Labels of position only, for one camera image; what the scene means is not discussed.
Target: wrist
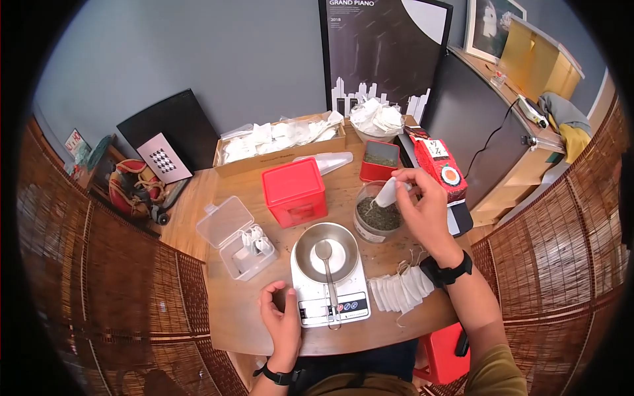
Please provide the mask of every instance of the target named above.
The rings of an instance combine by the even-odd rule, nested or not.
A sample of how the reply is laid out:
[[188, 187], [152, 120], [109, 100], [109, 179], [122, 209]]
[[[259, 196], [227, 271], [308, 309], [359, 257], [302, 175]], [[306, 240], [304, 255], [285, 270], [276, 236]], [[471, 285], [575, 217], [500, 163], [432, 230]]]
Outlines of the wrist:
[[464, 253], [450, 234], [447, 237], [433, 248], [427, 249], [427, 251], [436, 260], [438, 267], [455, 268], [462, 262]]
[[266, 367], [274, 373], [290, 373], [295, 367], [297, 357], [281, 357], [279, 355], [271, 355], [271, 358], [266, 363]]

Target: bamboo blind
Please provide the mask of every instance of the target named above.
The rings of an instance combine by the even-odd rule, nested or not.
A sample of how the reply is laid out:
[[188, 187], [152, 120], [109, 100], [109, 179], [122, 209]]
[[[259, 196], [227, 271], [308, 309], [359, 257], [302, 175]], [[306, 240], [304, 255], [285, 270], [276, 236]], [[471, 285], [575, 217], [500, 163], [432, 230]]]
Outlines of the bamboo blind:
[[86, 194], [25, 133], [17, 188], [36, 308], [86, 393], [246, 395], [212, 348], [202, 262]]
[[[582, 375], [621, 293], [628, 252], [620, 243], [618, 179], [626, 128], [615, 96], [562, 177], [472, 246], [530, 395], [561, 395]], [[461, 395], [466, 380], [422, 394]]]

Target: grand piano poster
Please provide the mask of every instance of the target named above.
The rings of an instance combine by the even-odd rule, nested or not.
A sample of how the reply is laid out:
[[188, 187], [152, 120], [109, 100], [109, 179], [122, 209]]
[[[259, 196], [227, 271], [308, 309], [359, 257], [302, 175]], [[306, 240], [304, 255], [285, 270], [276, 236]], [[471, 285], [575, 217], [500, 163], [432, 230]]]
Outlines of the grand piano poster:
[[452, 9], [435, 0], [321, 0], [328, 108], [348, 116], [361, 97], [376, 97], [419, 122]]

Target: wooden box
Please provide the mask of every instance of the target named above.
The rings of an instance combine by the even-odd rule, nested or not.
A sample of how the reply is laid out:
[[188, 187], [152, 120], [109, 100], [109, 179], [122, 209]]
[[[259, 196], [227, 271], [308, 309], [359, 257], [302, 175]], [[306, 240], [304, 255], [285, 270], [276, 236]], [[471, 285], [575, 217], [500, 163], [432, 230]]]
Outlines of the wooden box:
[[[321, 117], [321, 114], [305, 115], [303, 117], [293, 118], [293, 121], [309, 120], [314, 117]], [[279, 124], [280, 122], [284, 121], [272, 122], [271, 125]], [[308, 156], [320, 153], [338, 153], [345, 151], [346, 132], [344, 131], [343, 124], [339, 124], [337, 134], [332, 139], [316, 143], [308, 143], [303, 146], [289, 147], [274, 153], [256, 155], [251, 158], [245, 158], [243, 160], [226, 163], [224, 165], [218, 165], [221, 158], [221, 149], [223, 144], [226, 143], [228, 142], [219, 140], [216, 146], [214, 169], [220, 177], [233, 176], [254, 169], [266, 168], [273, 165], [279, 165], [281, 163], [291, 162], [297, 156]]]
[[500, 63], [507, 77], [535, 103], [547, 91], [570, 100], [579, 80], [585, 78], [579, 63], [561, 43], [516, 16]]

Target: metal bowl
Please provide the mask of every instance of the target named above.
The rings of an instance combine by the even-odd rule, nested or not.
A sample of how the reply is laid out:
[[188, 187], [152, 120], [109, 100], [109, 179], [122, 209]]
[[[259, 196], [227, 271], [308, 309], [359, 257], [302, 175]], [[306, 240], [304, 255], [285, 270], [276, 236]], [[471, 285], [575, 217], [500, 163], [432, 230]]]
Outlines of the metal bowl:
[[307, 228], [297, 240], [295, 261], [299, 270], [309, 279], [327, 283], [326, 267], [315, 254], [315, 244], [327, 240], [332, 247], [328, 264], [334, 283], [350, 275], [359, 259], [359, 246], [354, 236], [344, 226], [336, 223], [319, 223]]

